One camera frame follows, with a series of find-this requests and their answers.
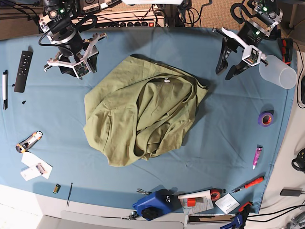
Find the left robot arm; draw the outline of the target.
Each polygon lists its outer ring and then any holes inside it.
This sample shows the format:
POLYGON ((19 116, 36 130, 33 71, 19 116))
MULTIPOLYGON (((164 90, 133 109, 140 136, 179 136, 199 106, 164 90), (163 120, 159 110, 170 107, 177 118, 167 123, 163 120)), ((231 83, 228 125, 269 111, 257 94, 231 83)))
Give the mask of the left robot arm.
POLYGON ((238 33, 225 27, 213 28, 213 32, 223 36, 219 60, 215 69, 221 75, 228 67, 227 58, 232 52, 237 53, 238 48, 243 49, 241 61, 232 65, 225 79, 230 80, 250 67, 262 64, 268 66, 266 54, 258 45, 262 40, 276 40, 281 36, 277 30, 283 12, 278 8, 275 0, 243 0, 234 3, 230 8, 232 18, 242 25, 238 33))

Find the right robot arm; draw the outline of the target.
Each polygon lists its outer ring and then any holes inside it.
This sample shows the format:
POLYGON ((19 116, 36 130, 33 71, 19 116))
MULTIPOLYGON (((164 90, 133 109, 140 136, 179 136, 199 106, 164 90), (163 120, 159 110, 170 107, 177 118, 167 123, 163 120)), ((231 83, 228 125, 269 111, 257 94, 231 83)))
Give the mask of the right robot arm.
POLYGON ((44 0, 43 12, 39 15, 39 27, 43 33, 38 44, 43 47, 57 47, 55 58, 47 60, 44 71, 58 67, 62 74, 82 79, 88 73, 97 72, 98 41, 107 37, 106 33, 95 33, 83 39, 81 32, 92 29, 97 24, 96 15, 86 15, 78 23, 73 23, 81 14, 78 0, 44 0))

